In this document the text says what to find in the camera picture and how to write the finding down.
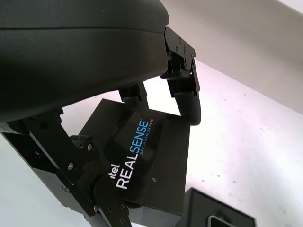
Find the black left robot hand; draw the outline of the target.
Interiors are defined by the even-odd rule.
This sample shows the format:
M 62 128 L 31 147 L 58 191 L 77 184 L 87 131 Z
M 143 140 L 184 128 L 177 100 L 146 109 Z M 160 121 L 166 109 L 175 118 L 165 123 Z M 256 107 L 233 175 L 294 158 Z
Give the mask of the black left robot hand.
M 93 227 L 177 225 L 199 90 L 158 0 L 0 3 L 0 132 Z

